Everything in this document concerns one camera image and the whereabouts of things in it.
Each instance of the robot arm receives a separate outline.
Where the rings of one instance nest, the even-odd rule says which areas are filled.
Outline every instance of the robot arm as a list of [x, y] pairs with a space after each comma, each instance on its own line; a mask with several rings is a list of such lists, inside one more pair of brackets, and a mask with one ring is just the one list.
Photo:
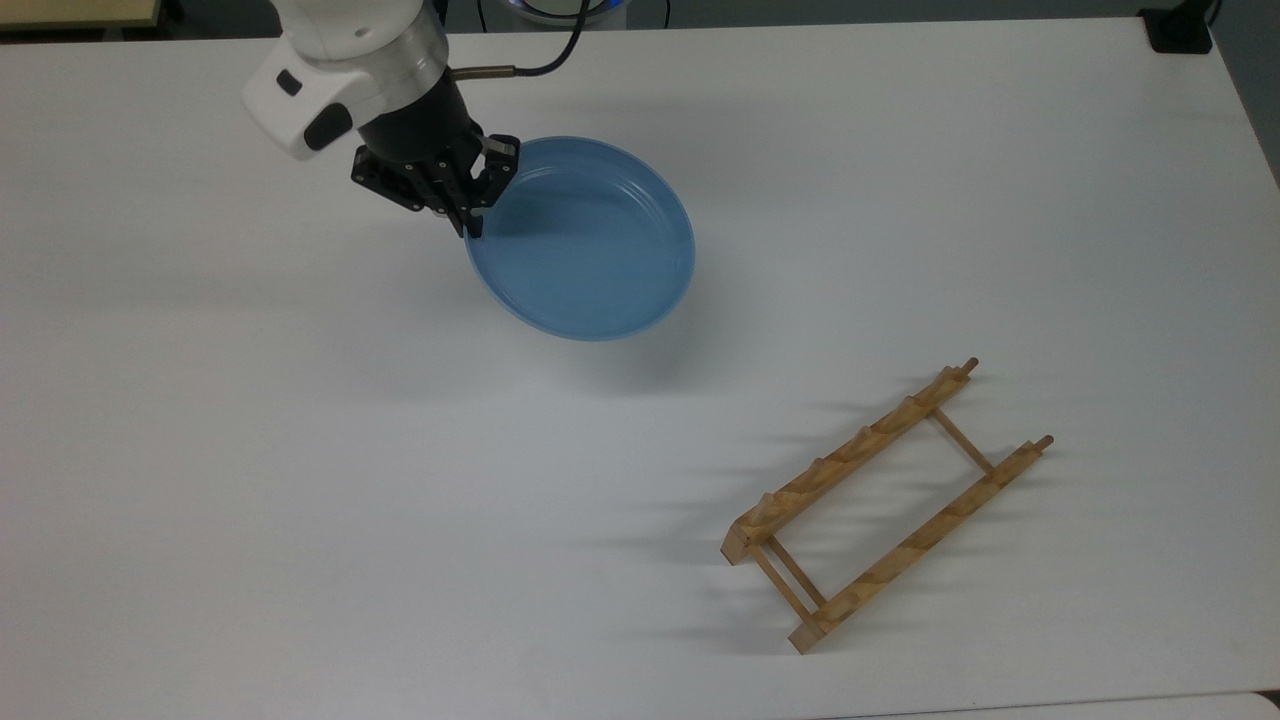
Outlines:
[[[356, 129], [352, 179], [480, 237], [484, 210], [516, 174], [520, 141], [485, 136], [448, 68], [439, 18], [421, 0], [271, 0], [283, 36], [242, 92], [282, 149], [305, 160]], [[471, 176], [477, 158], [484, 169]]]

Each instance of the wooden dowel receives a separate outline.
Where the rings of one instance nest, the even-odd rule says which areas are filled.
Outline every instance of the wooden dowel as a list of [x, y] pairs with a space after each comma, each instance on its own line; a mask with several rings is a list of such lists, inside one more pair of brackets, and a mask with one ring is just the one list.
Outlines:
[[827, 602], [827, 598], [822, 597], [822, 593], [818, 592], [818, 585], [813, 584], [813, 580], [809, 579], [809, 575], [804, 574], [804, 570], [801, 570], [800, 565], [797, 565], [795, 559], [791, 557], [791, 553], [787, 552], [785, 547], [782, 547], [782, 543], [778, 542], [778, 538], [771, 537], [769, 539], [764, 541], [764, 544], [769, 546], [769, 550], [773, 551], [773, 555], [778, 556], [778, 560], [781, 560], [782, 565], [786, 566], [787, 571], [790, 571], [791, 575], [795, 577], [796, 582], [800, 583], [800, 587], [804, 589], [804, 592], [809, 593], [809, 598], [813, 600], [814, 605], [822, 607]]
[[987, 460], [987, 456], [979, 452], [978, 448], [974, 447], [972, 442], [969, 442], [969, 438], [966, 438], [964, 433], [960, 432], [960, 428], [957, 428], [956, 424], [951, 421], [951, 418], [947, 418], [946, 413], [943, 413], [941, 407], [933, 409], [933, 419], [937, 420], [940, 425], [942, 425], [942, 429], [946, 430], [948, 436], [951, 436], [951, 439], [956, 441], [956, 443], [960, 446], [961, 450], [969, 454], [969, 457], [973, 457], [973, 461], [977, 462], [978, 466], [983, 469], [983, 471], [989, 473], [995, 468], [991, 464], [991, 461]]
[[800, 616], [800, 621], [804, 623], [805, 625], [810, 625], [814, 630], [822, 632], [822, 628], [818, 625], [818, 621], [813, 619], [813, 614], [809, 612], [809, 609], [804, 606], [804, 602], [801, 602], [800, 597], [795, 593], [795, 591], [791, 589], [791, 585], [788, 585], [787, 582], [782, 579], [782, 575], [780, 575], [777, 569], [773, 568], [773, 564], [769, 562], [769, 559], [764, 556], [764, 551], [760, 550], [760, 546], [753, 544], [746, 550], [748, 552], [751, 553], [751, 557], [755, 560], [755, 564], [760, 566], [760, 570], [764, 570], [764, 574], [768, 575], [771, 582], [773, 582], [773, 587], [778, 588], [778, 592], [782, 593], [782, 597], [786, 598], [787, 605], [791, 606], [791, 610], [796, 611], [796, 615]]

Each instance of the cable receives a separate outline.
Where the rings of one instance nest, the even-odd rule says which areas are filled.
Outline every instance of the cable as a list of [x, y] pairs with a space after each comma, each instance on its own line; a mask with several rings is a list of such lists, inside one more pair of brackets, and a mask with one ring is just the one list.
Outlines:
[[573, 22], [573, 32], [570, 33], [568, 42], [564, 45], [564, 50], [561, 50], [558, 58], [539, 68], [516, 68], [516, 77], [539, 77], [554, 72], [563, 65], [564, 60], [568, 60], [568, 56], [573, 53], [577, 38], [582, 36], [582, 28], [586, 27], [586, 14], [590, 6], [591, 0], [582, 0], [582, 6], [577, 9], [577, 20]]

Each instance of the blue bowl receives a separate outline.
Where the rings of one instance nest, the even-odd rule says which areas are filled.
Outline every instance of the blue bowl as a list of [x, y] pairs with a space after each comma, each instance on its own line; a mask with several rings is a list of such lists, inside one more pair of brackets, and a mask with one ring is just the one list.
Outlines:
[[635, 156], [581, 137], [521, 146], [520, 172], [467, 252], [507, 310], [571, 340], [654, 325], [694, 274], [694, 231], [671, 186]]

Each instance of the wooden rack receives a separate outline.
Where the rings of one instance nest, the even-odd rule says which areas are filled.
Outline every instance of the wooden rack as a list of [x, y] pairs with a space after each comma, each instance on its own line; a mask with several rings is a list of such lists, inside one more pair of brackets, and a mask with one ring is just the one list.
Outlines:
[[[764, 493], [755, 507], [733, 520], [724, 537], [724, 543], [721, 546], [721, 552], [731, 565], [737, 565], [750, 556], [764, 570], [764, 574], [800, 616], [800, 626], [791, 633], [791, 644], [801, 653], [808, 652], [818, 641], [827, 637], [850, 615], [867, 605], [893, 578], [901, 575], [929, 548], [947, 537], [960, 523], [1039, 460], [1044, 448], [1053, 443], [1052, 436], [1044, 436], [1039, 442], [1023, 443], [1009, 457], [993, 465], [969, 442], [969, 438], [942, 413], [941, 405], [968, 384], [969, 373], [977, 365], [978, 359], [970, 357], [960, 368], [943, 368], [924, 389], [908, 396], [888, 415], [858, 430], [852, 439], [831, 455], [814, 460], [808, 470], [796, 475], [777, 492]], [[852, 583], [831, 598], [823, 597], [774, 534], [925, 418], [933, 418], [942, 425], [942, 429], [983, 471], [982, 478], [920, 525], [897, 547], [888, 551], [884, 557], [881, 557]], [[813, 601], [815, 610], [810, 611], [791, 589], [777, 568], [765, 557], [762, 550], [764, 547], [768, 547], [778, 557], [782, 566]]]

